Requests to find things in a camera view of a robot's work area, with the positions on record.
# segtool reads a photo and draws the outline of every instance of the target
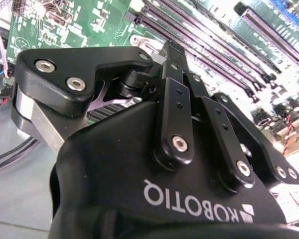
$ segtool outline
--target metal bracket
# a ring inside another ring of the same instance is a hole
[[[268,188],[272,188],[280,183],[299,184],[297,171],[227,95],[216,93],[213,99],[221,103],[225,108],[239,142],[243,143],[251,151],[251,164],[254,171]]]
[[[255,173],[240,147],[222,105],[210,99],[200,77],[190,73],[187,74],[185,82],[190,85],[192,111],[200,114],[202,123],[207,124],[206,133],[211,136],[210,151],[223,184],[235,192],[240,186],[252,188],[255,184]]]
[[[87,109],[118,103],[104,103],[111,82],[128,69],[145,71],[153,61],[138,47],[95,47],[23,51],[16,65],[14,75],[22,92],[65,116],[77,117]],[[69,87],[70,78],[83,82],[84,89]]]
[[[181,67],[169,60],[163,64],[153,153],[166,169],[175,170],[194,158],[194,138],[189,89],[183,85]]]

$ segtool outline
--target black memory slot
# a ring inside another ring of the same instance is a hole
[[[234,9],[262,38],[275,46],[299,66],[299,52],[276,33],[276,31],[263,21],[251,8],[240,2]]]
[[[231,28],[229,28],[224,23],[222,23],[220,20],[218,20],[213,14],[211,14],[197,0],[191,0],[191,1],[193,3],[195,3],[195,7],[203,16],[205,16],[206,18],[208,18],[208,19],[212,20],[214,23],[216,23],[223,31],[225,31],[229,36],[231,36],[233,40],[235,40],[237,43],[239,43],[241,46],[243,46],[246,50],[248,50],[250,53],[252,53],[255,57],[257,57],[261,62],[263,62],[270,69],[272,69],[273,71],[275,71],[278,74],[282,73],[282,71],[275,65],[275,63],[272,62],[272,60],[270,60],[269,58],[264,56],[261,52],[259,52],[254,46],[252,46],[243,37],[238,35]]]
[[[173,40],[178,45],[182,46],[190,57],[196,58],[201,64],[206,66],[207,68],[214,71],[216,74],[223,77],[225,80],[231,81],[236,86],[242,88],[245,92],[252,92],[251,88],[245,83],[239,81],[237,78],[230,75],[223,68],[203,56],[201,53],[197,52],[192,46],[188,45],[188,43],[184,42],[179,36],[175,36],[170,32],[163,29],[159,24],[157,24],[153,19],[147,17],[146,15],[139,13],[139,19],[136,20],[136,23],[142,24],[147,29],[151,30],[155,35],[160,36],[167,40]]]
[[[255,85],[255,88],[257,90],[260,90],[260,88],[264,88],[261,83],[259,83],[254,77],[246,73],[244,70],[239,68],[235,63],[230,61],[227,57],[222,55],[220,52],[218,52],[216,49],[212,49],[210,46],[208,46],[205,42],[197,38],[194,34],[189,32],[188,29],[180,25],[178,22],[176,22],[174,19],[170,18],[167,14],[165,14],[162,10],[159,8],[156,8],[154,5],[149,3],[148,1],[145,1],[146,7],[143,9],[143,12],[147,13],[149,17],[154,17],[160,22],[162,22],[164,25],[167,26],[168,29],[172,30],[173,32],[177,32],[177,35],[180,35],[186,42],[191,42],[190,45],[192,45],[198,52],[206,52],[210,56],[214,57],[216,60],[221,62],[223,65],[225,65],[227,68],[229,68],[231,71],[233,71],[235,74],[238,74],[251,82]]]

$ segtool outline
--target green circuit board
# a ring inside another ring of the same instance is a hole
[[[124,16],[129,8],[136,11],[142,8],[141,0],[64,0],[58,9],[47,8],[44,11],[40,9],[40,2],[41,0],[26,0],[22,13],[12,17],[7,48],[7,57],[11,63],[15,62],[20,51],[31,48],[136,45],[152,53],[158,52],[164,43],[164,39],[159,39],[150,30],[143,26],[135,26],[125,20]],[[233,11],[238,0],[225,2],[223,0],[200,0],[200,2],[281,68],[283,73],[278,76],[281,82],[293,85],[298,82],[299,84],[299,68],[246,25]],[[191,15],[209,24],[211,29],[223,35],[224,39],[247,57],[253,57],[222,32],[215,23],[202,16],[190,0],[177,0],[177,3]],[[299,51],[297,27],[275,9],[269,0],[246,0],[244,3]],[[144,39],[147,44],[142,45],[141,42]],[[199,71],[197,66],[192,69],[195,72]],[[203,67],[203,69],[207,73],[210,72],[208,68]],[[224,82],[216,74],[211,73],[208,76],[218,85]]]

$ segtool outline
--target red wire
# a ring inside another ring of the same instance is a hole
[[[8,98],[5,98],[3,101],[2,101],[2,103],[1,103],[1,105],[3,106],[5,103],[7,103],[8,102]]]
[[[285,142],[285,146],[284,146],[284,152],[283,152],[283,156],[285,156],[287,148],[288,148],[288,144],[289,144],[289,139],[290,139],[290,133],[293,129],[293,123],[291,121],[291,116],[288,115],[287,116],[287,121],[288,121],[288,134],[287,134],[287,140]],[[293,201],[298,205],[299,207],[299,202],[293,197],[293,195],[289,192],[291,198],[293,199]]]
[[[293,195],[291,194],[291,193],[289,193],[290,194],[290,196],[291,196],[291,198],[294,200],[294,202],[298,205],[298,207],[299,207],[299,202],[293,197]]]
[[[288,134],[287,134],[287,140],[286,140],[285,145],[284,145],[283,156],[285,156],[285,154],[286,154],[288,144],[289,144],[289,140],[290,140],[290,133],[293,129],[293,123],[291,122],[291,116],[290,115],[287,116],[287,121],[288,121]]]

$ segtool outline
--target white surface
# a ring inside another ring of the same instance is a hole
[[[11,16],[12,16],[11,6],[12,6],[12,2],[0,11],[0,27],[3,27],[8,30],[10,26],[5,22],[11,22]]]

